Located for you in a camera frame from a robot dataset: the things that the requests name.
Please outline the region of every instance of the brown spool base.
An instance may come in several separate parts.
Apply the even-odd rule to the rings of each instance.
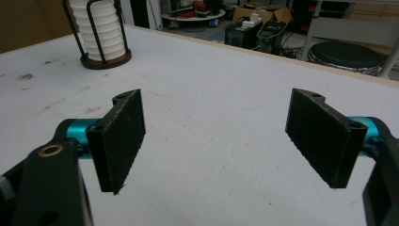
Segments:
[[[130,49],[126,50],[126,53],[118,58],[107,60],[105,64],[102,61],[96,61],[88,58],[88,53],[85,53],[85,57],[80,57],[80,62],[82,62],[83,67],[92,70],[103,70],[118,67],[132,58],[132,51]]]

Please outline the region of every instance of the black bracket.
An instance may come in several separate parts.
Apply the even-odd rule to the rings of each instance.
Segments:
[[[376,162],[363,191],[369,226],[398,225],[399,139],[377,118],[367,126],[348,119],[318,93],[293,89],[285,131],[331,188],[345,188],[360,151]],[[377,130],[377,137],[366,136]]]

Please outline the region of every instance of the white table surface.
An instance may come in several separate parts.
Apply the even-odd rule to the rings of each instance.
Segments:
[[[397,82],[126,33],[133,58],[105,71],[81,66],[72,36],[0,55],[1,173],[64,119],[101,118],[112,97],[142,89],[147,135],[120,194],[102,193],[92,161],[80,160],[95,225],[365,225],[361,193],[374,161],[360,157],[348,188],[330,189],[284,132],[291,91],[378,117],[399,137]]]

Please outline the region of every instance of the round black seat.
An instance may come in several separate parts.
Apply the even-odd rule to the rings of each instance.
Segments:
[[[314,63],[357,73],[376,74],[387,56],[361,45],[326,41],[314,44],[308,57]]]

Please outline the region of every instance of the white spool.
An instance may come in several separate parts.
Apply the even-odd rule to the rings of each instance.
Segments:
[[[79,26],[84,45],[88,52],[88,58],[101,61],[94,33],[88,19],[87,4],[88,0],[70,0],[73,15]],[[120,31],[120,23],[113,0],[103,0],[91,5],[91,14],[99,35],[105,60],[111,60],[123,56],[124,49],[123,36]]]

